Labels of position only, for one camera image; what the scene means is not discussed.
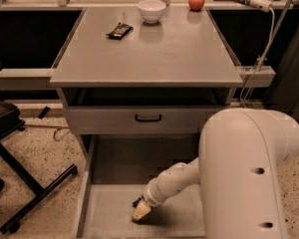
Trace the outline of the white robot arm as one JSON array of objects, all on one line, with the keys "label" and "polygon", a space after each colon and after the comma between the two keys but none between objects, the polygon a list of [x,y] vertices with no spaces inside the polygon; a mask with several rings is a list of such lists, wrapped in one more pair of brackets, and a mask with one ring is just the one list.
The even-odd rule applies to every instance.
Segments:
[{"label": "white robot arm", "polygon": [[299,153],[299,123],[278,111],[227,109],[210,117],[198,158],[152,179],[134,202],[139,221],[198,183],[205,239],[289,239],[277,166]]}]

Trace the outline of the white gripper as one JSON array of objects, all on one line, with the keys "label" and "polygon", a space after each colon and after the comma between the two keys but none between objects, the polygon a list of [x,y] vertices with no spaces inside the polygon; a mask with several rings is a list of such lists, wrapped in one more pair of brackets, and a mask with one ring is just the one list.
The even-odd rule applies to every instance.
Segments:
[{"label": "white gripper", "polygon": [[135,211],[132,219],[134,221],[140,221],[151,212],[152,207],[158,207],[167,200],[167,197],[160,192],[156,178],[152,179],[146,186],[143,198],[145,201],[141,200],[133,204]]}]

